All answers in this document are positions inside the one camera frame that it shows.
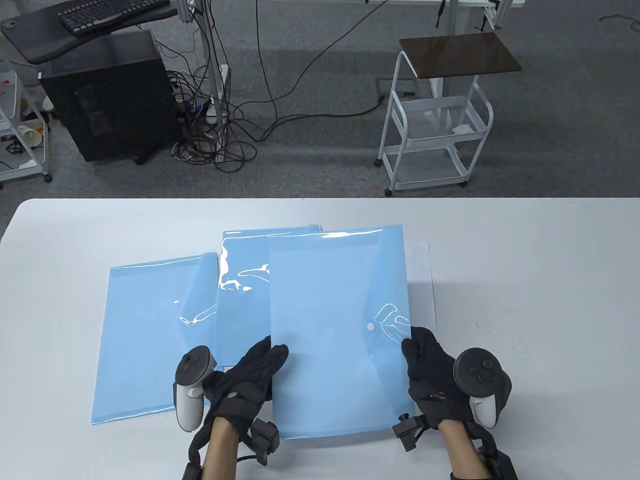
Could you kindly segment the person's right hand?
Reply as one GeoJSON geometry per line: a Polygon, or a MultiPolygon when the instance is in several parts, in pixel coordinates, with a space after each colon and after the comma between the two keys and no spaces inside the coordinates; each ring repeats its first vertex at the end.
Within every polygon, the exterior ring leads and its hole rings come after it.
{"type": "Polygon", "coordinates": [[[446,353],[426,327],[411,327],[401,343],[408,393],[428,426],[445,420],[493,429],[509,400],[512,380],[488,350],[473,347],[457,358],[446,353]]]}

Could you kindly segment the person's left hand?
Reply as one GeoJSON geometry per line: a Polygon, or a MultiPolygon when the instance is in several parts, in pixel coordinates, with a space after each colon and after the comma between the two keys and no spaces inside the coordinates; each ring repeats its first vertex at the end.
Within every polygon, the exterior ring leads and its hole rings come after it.
{"type": "Polygon", "coordinates": [[[210,435],[215,419],[227,420],[244,439],[265,402],[272,399],[272,379],[285,364],[290,350],[271,345],[270,336],[250,347],[233,368],[213,371],[202,382],[209,400],[202,430],[210,435]]]}

